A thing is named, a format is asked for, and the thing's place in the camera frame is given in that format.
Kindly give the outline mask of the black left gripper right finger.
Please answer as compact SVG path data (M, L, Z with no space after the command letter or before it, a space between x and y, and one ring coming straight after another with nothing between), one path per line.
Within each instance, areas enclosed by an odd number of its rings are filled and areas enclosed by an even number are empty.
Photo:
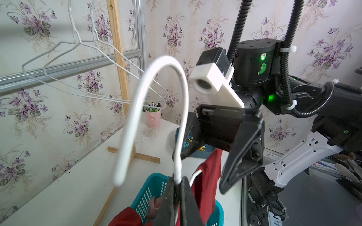
M180 196L180 225L203 226L203 220L186 177L183 177L181 180Z

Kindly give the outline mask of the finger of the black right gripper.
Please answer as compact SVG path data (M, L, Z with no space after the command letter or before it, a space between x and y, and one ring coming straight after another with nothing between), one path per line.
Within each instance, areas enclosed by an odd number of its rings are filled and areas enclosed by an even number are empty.
M201 125L196 113L188 113L187 124L184 135L181 135L181 129L176 134L176 138L182 138L181 159L190 157L205 144Z
M265 124L255 115L246 116L234 136L224 164L219 191L225 195L239 180L263 165Z

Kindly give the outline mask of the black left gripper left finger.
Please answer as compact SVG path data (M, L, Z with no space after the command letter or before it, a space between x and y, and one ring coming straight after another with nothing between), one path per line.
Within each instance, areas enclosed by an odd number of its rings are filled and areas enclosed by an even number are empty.
M163 202L159 208L154 226L175 226L177 224L179 204L180 204L180 188L171 177L167 183Z

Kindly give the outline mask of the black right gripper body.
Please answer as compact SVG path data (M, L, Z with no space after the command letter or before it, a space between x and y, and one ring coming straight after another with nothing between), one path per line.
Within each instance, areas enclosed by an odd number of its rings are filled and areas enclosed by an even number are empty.
M263 152L265 123L261 111L202 104L197 113L206 144L230 153Z

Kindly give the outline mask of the dark red t-shirt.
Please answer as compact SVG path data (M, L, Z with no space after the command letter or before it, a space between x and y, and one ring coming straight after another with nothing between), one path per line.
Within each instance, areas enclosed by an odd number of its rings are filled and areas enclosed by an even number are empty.
M215 149L211 155L198 166L192 175L191 190L196 200L204 226L213 213L216 205L217 182L221 177L222 150ZM153 226L154 220L144 225L140 216L130 207L117 214L109 223L110 226Z

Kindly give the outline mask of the pink t-shirt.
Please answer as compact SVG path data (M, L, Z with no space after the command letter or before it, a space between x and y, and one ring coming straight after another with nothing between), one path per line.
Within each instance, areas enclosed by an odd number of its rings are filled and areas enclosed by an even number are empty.
M163 197L152 197L149 200L149 208L146 213L146 224L150 223L156 218L157 212L161 207L163 202Z

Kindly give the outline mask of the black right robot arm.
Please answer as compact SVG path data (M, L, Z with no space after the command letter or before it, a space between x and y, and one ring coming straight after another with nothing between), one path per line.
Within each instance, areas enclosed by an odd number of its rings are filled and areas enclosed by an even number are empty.
M289 74L290 53L303 1L295 1L284 40L241 41L251 1L241 3L228 50L204 51L189 80L214 98L190 112L178 130L179 157L203 145L229 152L219 189L225 194L244 180L247 226L268 226L278 194L299 173L317 161L362 149L362 91L337 80L320 85ZM263 163L265 124L260 107L275 115L315 120L311 131L280 159Z

